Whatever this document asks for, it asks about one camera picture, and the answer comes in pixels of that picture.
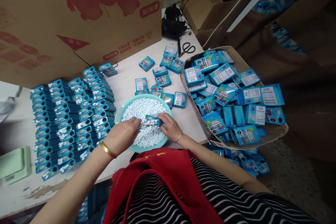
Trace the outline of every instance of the table surface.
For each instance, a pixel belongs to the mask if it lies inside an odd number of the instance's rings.
[[[196,50],[192,54],[184,54],[181,60],[186,60],[192,55],[203,51],[194,33],[191,30],[189,31],[190,32],[182,36],[181,46],[185,42],[190,42],[191,45],[196,47]],[[155,61],[153,68],[159,67],[166,46],[177,48],[177,41],[162,38],[161,41],[118,63],[118,67],[116,67],[118,74],[106,78],[113,90],[116,108],[125,104],[126,101],[134,96],[134,80],[136,78],[146,77],[149,89],[152,85],[156,84],[152,70],[150,69],[148,72],[145,72],[139,67],[138,63],[146,56],[149,56]],[[169,76],[172,84],[165,87],[164,92],[173,94],[176,91],[186,92],[179,75],[169,71]],[[23,88],[20,97],[17,98],[14,112],[6,120],[6,124],[11,126],[8,127],[4,133],[2,141],[5,143],[2,143],[2,145],[4,145],[6,152],[22,146],[30,146],[32,173],[27,178],[16,183],[5,187],[0,186],[0,219],[47,202],[77,170],[75,167],[69,172],[63,175],[57,174],[45,182],[42,180],[42,173],[35,173],[35,166],[33,165],[36,159],[36,153],[33,150],[35,144],[35,126],[31,108],[32,103],[29,96],[29,89]],[[187,98],[186,107],[184,109],[173,107],[172,113],[184,133],[197,142],[204,142],[206,140],[196,113],[192,108],[190,98]],[[179,148],[179,145],[174,145],[173,142],[169,140],[164,147]],[[99,176],[96,183],[110,179],[118,169],[126,167],[133,153],[133,151],[127,150],[117,159],[113,160]]]

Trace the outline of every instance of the floor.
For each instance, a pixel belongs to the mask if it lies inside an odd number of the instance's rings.
[[[162,0],[162,7],[181,0]],[[261,178],[273,192],[288,199],[320,223],[335,223],[335,211],[326,205],[316,179],[312,162],[295,155],[282,141],[263,146],[261,154],[268,161],[272,176]]]

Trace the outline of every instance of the pile of candy boxes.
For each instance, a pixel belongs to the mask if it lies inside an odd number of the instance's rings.
[[[116,74],[106,65],[99,70]],[[114,126],[114,95],[103,74],[85,69],[85,79],[57,79],[30,90],[36,127],[36,173],[47,180],[83,162]]]
[[[259,126],[286,124],[280,85],[254,86],[259,76],[253,69],[238,73],[227,51],[206,51],[184,73],[204,121],[221,141],[254,144],[266,135]]]
[[[261,155],[258,155],[258,148],[240,151],[236,149],[219,148],[208,143],[206,144],[206,147],[240,166],[255,178],[258,175],[265,176],[271,174],[271,170],[265,159]]]

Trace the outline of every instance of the gold bracelet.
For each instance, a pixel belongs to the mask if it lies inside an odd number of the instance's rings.
[[[109,154],[111,157],[113,157],[113,159],[116,159],[117,158],[117,156],[116,155],[114,155],[106,146],[105,146],[105,144],[103,143],[103,142],[100,142],[100,146],[103,148],[103,150],[107,153],[107,154]]]

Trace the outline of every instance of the open cardboard box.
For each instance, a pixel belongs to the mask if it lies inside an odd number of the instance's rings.
[[[249,65],[242,59],[242,57],[236,52],[236,50],[234,50],[233,47],[231,46],[224,46],[224,47],[217,47],[214,48],[212,50],[226,50],[228,52],[228,54],[231,56],[231,58],[234,60],[234,64],[238,70],[238,72],[244,72],[246,70],[249,70],[250,67]],[[256,148],[259,147],[261,145],[265,145],[268,144],[270,142],[273,142],[281,137],[283,137],[287,132],[288,132],[288,125],[276,125],[276,124],[266,124],[265,126],[263,126],[262,128],[266,131],[266,136],[262,137],[262,141],[259,143],[255,143],[255,144],[250,144],[250,145],[244,145],[244,146],[238,146],[235,145],[233,142],[230,143],[226,143],[221,141],[218,137],[216,137],[216,135],[214,135],[209,126],[206,124],[206,122],[203,120],[200,111],[198,110],[194,100],[191,98],[191,93],[187,87],[187,82],[186,82],[186,77],[184,75],[184,69],[185,68],[189,68],[192,66],[192,63],[194,62],[194,60],[203,57],[203,54],[205,52],[196,54],[194,56],[192,56],[191,58],[187,59],[185,61],[184,66],[181,69],[181,73],[180,73],[180,78],[182,80],[182,83],[188,93],[188,96],[192,102],[192,105],[194,107],[194,110],[197,114],[197,118],[203,128],[203,131],[205,133],[205,135],[208,138],[208,141],[210,140],[211,144],[216,143],[216,145],[224,147],[224,148],[230,148],[230,149],[241,149],[241,150],[245,150],[245,149],[252,149],[252,148]],[[258,83],[256,86],[263,86],[263,83],[260,82]]]

